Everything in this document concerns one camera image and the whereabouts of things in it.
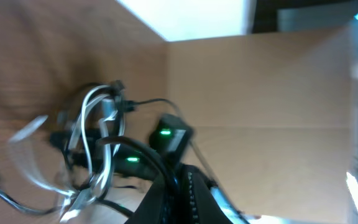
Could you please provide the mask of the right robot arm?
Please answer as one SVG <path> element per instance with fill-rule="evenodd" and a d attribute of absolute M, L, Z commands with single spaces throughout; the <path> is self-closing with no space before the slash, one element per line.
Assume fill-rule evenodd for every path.
<path fill-rule="evenodd" d="M 127 217 L 128 223 L 228 224 L 231 220 L 214 199 L 218 187 L 199 168 L 181 163 L 193 137 L 193 129 L 181 118 L 163 114 L 145 145 L 124 136 L 110 136 L 91 130 L 87 141 L 92 168 L 112 176 L 113 149 L 118 147 L 123 175 L 152 180 L 153 184 L 136 211 L 115 202 L 98 199 Z"/>

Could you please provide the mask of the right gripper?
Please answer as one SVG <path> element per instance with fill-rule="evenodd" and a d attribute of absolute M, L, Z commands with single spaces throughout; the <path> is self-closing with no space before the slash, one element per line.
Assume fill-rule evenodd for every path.
<path fill-rule="evenodd" d="M 60 151 L 63 156 L 65 168 L 70 174 L 74 173 L 75 168 L 88 168 L 88 161 L 83 149 L 82 138 L 78 144 L 69 148 L 70 133 L 68 131 L 55 131 L 50 134 L 50 144 L 56 150 Z M 101 139 L 100 129 L 91 128 L 86 130 L 86 140 L 91 154 L 91 163 L 93 172 L 102 173 L 103 167 L 103 150 L 96 145 L 97 140 Z"/>

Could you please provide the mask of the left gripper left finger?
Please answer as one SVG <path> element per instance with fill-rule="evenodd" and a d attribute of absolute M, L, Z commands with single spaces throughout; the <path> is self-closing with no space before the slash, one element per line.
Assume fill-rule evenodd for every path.
<path fill-rule="evenodd" d="M 165 181 L 157 177 L 126 224 L 168 223 L 168 198 Z"/>

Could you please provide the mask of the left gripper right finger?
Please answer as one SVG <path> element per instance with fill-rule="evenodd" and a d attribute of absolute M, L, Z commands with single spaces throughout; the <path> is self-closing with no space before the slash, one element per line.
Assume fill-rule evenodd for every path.
<path fill-rule="evenodd" d="M 191 165 L 181 167 L 182 224 L 231 224 L 210 192 L 209 179 Z"/>

